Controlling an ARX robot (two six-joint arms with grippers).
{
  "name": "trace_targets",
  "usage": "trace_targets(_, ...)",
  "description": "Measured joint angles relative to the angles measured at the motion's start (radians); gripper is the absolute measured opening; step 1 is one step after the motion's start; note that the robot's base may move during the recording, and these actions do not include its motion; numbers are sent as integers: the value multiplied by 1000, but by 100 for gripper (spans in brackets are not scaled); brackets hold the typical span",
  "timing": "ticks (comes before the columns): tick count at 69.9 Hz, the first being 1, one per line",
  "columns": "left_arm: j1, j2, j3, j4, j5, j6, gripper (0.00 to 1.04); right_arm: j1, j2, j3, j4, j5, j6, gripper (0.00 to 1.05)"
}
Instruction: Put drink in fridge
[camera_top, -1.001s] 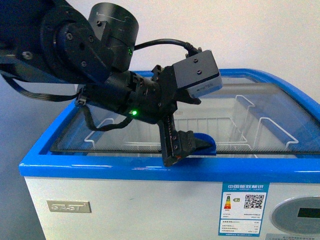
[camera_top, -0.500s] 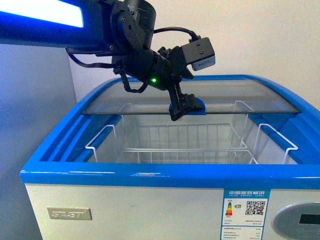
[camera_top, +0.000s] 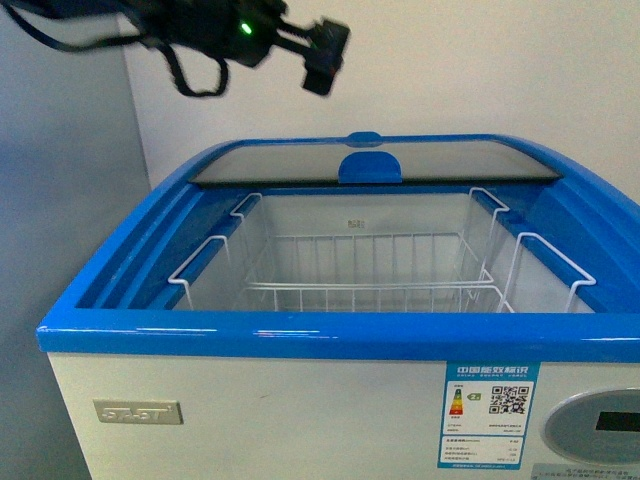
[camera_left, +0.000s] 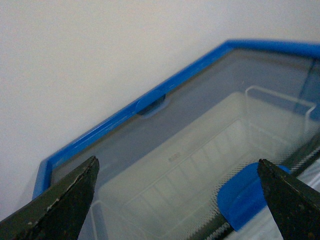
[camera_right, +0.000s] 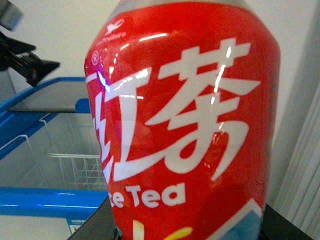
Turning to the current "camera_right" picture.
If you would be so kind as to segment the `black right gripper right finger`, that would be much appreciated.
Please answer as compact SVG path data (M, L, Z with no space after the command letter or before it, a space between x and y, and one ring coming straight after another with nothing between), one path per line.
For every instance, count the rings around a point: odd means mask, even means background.
M260 240L312 240L307 234L266 204Z

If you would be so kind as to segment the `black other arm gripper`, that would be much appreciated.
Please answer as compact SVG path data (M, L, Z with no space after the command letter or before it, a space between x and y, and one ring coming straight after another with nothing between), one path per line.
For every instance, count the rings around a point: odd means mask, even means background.
M0 2L0 26L6 30L13 31L23 13L9 0ZM26 82L36 87L38 83L48 74L56 70L60 63L52 60L40 59L33 51L36 46L13 39L0 34L0 70L14 69L23 76Z

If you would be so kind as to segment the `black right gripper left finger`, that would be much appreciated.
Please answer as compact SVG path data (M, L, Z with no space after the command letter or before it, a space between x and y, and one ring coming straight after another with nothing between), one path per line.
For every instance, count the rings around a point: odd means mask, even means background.
M107 197L98 209L68 238L68 240L117 240L118 230Z

